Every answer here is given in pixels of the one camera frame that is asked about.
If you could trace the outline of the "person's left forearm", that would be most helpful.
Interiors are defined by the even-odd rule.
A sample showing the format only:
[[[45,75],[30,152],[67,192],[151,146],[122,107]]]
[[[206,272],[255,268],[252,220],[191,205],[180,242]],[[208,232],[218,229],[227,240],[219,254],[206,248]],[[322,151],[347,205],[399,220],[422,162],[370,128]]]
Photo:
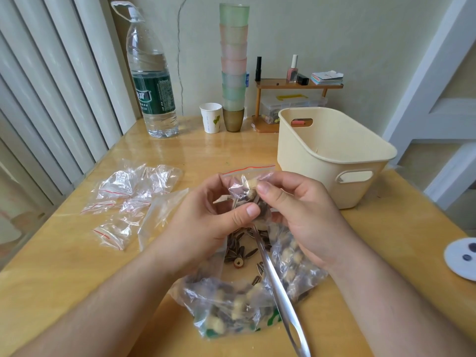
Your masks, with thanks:
[[[162,234],[11,357],[126,357],[172,284],[223,242]]]

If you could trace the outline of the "white round disc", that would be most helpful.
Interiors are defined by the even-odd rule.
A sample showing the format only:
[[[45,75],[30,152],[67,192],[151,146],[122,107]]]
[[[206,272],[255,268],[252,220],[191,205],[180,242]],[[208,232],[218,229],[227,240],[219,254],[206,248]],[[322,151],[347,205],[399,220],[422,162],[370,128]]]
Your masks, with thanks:
[[[444,250],[444,261],[456,275],[476,282],[476,238],[466,237],[451,242]]]

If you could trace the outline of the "white slatted panel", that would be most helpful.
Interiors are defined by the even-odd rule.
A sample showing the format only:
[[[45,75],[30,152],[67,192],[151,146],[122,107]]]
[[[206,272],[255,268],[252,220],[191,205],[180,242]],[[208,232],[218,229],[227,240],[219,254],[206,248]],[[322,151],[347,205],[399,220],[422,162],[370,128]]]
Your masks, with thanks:
[[[108,0],[0,0],[0,156],[57,206],[140,118]]]

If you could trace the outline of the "small clear zip bag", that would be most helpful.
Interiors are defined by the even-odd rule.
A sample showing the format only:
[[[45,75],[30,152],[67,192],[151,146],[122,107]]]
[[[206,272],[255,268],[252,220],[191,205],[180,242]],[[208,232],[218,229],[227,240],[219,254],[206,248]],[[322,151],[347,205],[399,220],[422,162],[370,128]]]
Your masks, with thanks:
[[[106,180],[99,183],[96,198],[98,200],[131,197],[142,180],[145,164],[138,166],[126,165],[115,171]]]
[[[129,198],[126,199],[119,209],[120,213],[136,215],[140,213],[144,208],[148,209],[151,205],[151,201],[142,198]]]
[[[100,214],[106,212],[112,208],[117,207],[117,201],[115,199],[101,199],[94,200],[92,203],[87,204],[80,212],[80,214]]]
[[[274,173],[275,165],[249,166],[223,174],[229,194],[233,199],[233,208],[246,203],[255,203],[260,208],[256,218],[259,224],[268,224],[272,219],[270,206],[258,195],[257,185],[261,180],[267,180]]]
[[[143,180],[150,192],[169,194],[182,176],[182,169],[161,164],[156,167],[145,167]]]
[[[127,214],[116,214],[102,225],[93,228],[92,233],[100,239],[102,245],[124,251],[137,236],[139,227],[139,218]]]

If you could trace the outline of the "person's right forearm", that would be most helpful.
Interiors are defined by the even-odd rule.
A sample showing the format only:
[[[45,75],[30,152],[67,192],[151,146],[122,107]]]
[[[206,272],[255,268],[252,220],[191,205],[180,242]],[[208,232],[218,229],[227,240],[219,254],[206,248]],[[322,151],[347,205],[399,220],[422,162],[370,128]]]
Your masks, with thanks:
[[[355,233],[328,271],[375,357],[476,357],[476,345]]]

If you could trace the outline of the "pink nail polish bottle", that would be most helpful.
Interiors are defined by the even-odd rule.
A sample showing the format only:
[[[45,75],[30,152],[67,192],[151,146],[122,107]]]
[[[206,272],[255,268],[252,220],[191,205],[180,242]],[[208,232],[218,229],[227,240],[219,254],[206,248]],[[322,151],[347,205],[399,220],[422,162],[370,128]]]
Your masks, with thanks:
[[[297,68],[298,55],[294,54],[291,62],[291,66],[287,71],[286,82],[297,83],[298,68]]]

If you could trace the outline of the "white paper cup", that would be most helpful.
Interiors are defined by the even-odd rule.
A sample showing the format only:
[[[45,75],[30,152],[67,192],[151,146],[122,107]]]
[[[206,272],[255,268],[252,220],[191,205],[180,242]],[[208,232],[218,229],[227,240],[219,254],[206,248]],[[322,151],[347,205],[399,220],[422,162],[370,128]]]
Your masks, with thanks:
[[[204,103],[199,106],[204,130],[208,134],[216,134],[220,131],[223,108],[219,103]]]

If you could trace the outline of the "plain clear plastic bag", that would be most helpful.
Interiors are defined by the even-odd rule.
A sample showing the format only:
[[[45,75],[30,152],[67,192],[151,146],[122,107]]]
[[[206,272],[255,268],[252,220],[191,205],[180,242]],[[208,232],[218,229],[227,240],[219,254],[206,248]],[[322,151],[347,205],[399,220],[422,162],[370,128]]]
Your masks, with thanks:
[[[168,222],[169,216],[180,205],[189,192],[189,188],[153,197],[151,205],[138,231],[139,250],[143,252],[151,238],[160,234]]]

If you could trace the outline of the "stack of paper cards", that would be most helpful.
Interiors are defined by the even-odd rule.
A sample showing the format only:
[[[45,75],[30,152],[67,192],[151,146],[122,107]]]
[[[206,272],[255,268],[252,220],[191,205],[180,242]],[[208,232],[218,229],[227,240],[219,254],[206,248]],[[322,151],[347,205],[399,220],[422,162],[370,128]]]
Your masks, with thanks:
[[[331,70],[327,72],[314,72],[310,76],[310,80],[316,85],[340,85],[343,83],[343,73]]]

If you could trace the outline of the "silver metal spoon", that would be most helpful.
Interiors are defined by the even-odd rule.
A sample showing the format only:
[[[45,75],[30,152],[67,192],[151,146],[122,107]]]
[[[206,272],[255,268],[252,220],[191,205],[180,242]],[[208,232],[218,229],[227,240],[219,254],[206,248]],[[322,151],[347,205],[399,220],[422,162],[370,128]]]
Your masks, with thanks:
[[[298,357],[311,357],[309,345],[306,341],[305,333],[301,327],[294,307],[288,298],[288,295],[278,277],[277,271],[268,255],[265,242],[255,224],[251,226],[252,234],[258,245],[259,252],[263,260],[263,266],[269,285],[272,290],[273,299],[276,303],[279,315],[281,316],[283,326],[288,334],[289,340]]]

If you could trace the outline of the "person's right hand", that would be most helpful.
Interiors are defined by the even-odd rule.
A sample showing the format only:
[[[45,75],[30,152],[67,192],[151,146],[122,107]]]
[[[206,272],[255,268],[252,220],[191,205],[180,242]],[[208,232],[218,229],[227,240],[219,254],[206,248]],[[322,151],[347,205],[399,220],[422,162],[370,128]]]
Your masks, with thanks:
[[[278,171],[268,181],[293,191],[296,206],[274,218],[290,229],[304,254],[328,271],[363,255],[365,244],[342,216],[324,185],[303,175]]]

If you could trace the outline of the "large plastic bag of nuts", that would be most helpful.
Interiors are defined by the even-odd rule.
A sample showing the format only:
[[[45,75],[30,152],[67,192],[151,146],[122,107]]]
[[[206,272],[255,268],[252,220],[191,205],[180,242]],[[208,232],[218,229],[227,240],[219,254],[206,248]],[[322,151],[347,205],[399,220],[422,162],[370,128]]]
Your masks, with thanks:
[[[287,227],[270,223],[257,226],[278,277],[293,305],[305,299],[328,273],[313,264]],[[197,271],[175,282],[169,293],[193,316],[202,337],[255,332],[282,321],[269,280],[252,285],[256,268],[241,270],[224,264],[227,244]]]

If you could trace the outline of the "large green-label water bottle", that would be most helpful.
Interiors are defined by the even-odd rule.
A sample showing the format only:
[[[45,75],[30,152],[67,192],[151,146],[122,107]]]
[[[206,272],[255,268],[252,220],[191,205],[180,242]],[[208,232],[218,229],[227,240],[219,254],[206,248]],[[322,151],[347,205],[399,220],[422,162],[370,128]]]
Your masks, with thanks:
[[[179,133],[179,123],[163,45],[134,4],[114,0],[110,5],[129,23],[128,68],[147,132],[156,138],[173,137]]]

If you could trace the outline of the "person's left hand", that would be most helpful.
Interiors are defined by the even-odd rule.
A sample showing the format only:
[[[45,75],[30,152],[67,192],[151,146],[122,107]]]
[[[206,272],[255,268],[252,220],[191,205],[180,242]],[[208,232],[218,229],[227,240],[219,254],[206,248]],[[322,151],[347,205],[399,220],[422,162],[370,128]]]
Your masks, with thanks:
[[[194,270],[223,245],[222,204],[216,202],[228,193],[225,177],[215,174],[191,191],[163,233],[154,241],[159,261],[176,278]]]

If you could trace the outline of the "pile of striped sunflower seeds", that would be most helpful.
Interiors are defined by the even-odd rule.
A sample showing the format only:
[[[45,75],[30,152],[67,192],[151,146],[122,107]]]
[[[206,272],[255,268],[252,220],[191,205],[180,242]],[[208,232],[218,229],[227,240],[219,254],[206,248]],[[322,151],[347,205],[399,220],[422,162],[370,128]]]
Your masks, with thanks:
[[[241,269],[249,266],[256,268],[257,274],[251,284],[254,286],[263,282],[265,276],[264,262],[251,228],[241,228],[228,235],[224,264],[234,267],[233,261],[238,257],[244,261]]]

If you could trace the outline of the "empty small clear zip bag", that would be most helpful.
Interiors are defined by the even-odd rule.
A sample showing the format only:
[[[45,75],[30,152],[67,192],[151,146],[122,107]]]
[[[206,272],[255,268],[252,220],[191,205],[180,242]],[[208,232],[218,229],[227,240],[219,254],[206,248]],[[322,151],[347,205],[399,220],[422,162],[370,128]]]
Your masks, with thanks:
[[[112,208],[117,207],[117,201],[115,199],[101,199],[94,200],[92,203],[87,204],[80,212],[80,214],[100,214],[106,212]]]
[[[120,213],[136,215],[140,213],[144,208],[148,209],[151,205],[151,201],[142,198],[129,198],[126,199],[119,209]]]
[[[93,228],[92,233],[100,239],[102,245],[124,251],[137,236],[139,227],[139,218],[127,214],[116,214],[102,225]]]
[[[98,200],[131,197],[142,180],[145,164],[138,166],[126,165],[115,171],[106,180],[99,183],[96,198]]]
[[[143,180],[150,192],[169,194],[182,176],[182,169],[161,164],[156,167],[145,167]]]

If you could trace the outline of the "small wooden shelf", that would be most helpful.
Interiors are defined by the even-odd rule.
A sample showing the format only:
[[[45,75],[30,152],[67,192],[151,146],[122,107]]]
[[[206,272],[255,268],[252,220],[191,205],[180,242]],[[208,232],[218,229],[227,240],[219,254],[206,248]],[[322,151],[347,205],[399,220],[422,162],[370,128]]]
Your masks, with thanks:
[[[255,127],[255,131],[258,133],[278,133],[279,125],[267,124],[259,115],[259,106],[261,101],[262,90],[322,90],[322,97],[325,97],[329,89],[342,89],[343,84],[338,85],[316,85],[313,82],[309,82],[307,85],[301,85],[298,83],[288,83],[286,79],[281,78],[262,78],[260,81],[256,81],[257,96],[255,102],[255,114],[252,116],[252,124]]]

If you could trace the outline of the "stack of pastel plastic cups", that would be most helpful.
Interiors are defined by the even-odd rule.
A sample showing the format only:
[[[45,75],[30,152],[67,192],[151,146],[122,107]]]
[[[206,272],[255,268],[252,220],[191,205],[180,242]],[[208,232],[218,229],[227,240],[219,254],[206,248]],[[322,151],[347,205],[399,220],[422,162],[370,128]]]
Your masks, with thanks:
[[[242,4],[219,5],[223,109],[228,112],[245,108],[249,9]]]

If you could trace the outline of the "cream plastic basket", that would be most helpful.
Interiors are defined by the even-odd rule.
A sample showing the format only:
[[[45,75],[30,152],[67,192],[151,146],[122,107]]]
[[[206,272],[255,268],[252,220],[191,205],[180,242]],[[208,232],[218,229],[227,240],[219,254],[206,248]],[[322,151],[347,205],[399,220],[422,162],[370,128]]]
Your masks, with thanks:
[[[285,108],[278,116],[281,170],[321,182],[339,209],[355,207],[397,155],[392,144],[332,108]],[[291,125],[295,119],[306,125]]]

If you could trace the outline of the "brown plastic cup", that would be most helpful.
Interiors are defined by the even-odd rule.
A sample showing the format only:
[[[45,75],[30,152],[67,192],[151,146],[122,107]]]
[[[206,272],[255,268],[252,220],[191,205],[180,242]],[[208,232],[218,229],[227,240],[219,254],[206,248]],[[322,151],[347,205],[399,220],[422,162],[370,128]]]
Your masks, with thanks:
[[[241,131],[241,126],[244,119],[245,108],[238,111],[229,111],[223,109],[223,119],[225,128],[228,132],[236,133]]]

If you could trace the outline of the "small portion of mixed nuts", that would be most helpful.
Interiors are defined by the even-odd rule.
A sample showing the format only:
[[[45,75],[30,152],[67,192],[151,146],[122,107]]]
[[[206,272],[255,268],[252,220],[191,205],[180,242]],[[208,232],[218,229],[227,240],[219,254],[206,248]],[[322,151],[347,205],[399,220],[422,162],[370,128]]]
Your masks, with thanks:
[[[247,178],[245,175],[242,175],[234,179],[229,192],[233,197],[233,208],[237,208],[245,203],[257,204],[260,208],[260,215],[257,217],[257,220],[264,223],[271,219],[271,208],[259,197],[256,189],[257,184],[257,178]]]

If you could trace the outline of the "white wooden frame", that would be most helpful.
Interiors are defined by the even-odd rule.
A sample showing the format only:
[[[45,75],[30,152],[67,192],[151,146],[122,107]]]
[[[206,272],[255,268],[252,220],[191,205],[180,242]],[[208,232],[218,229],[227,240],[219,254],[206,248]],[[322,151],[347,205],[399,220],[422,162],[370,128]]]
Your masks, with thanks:
[[[443,210],[476,180],[476,99],[438,100],[475,41],[476,0],[452,0],[383,133],[394,164],[413,140],[462,143],[424,190]]]

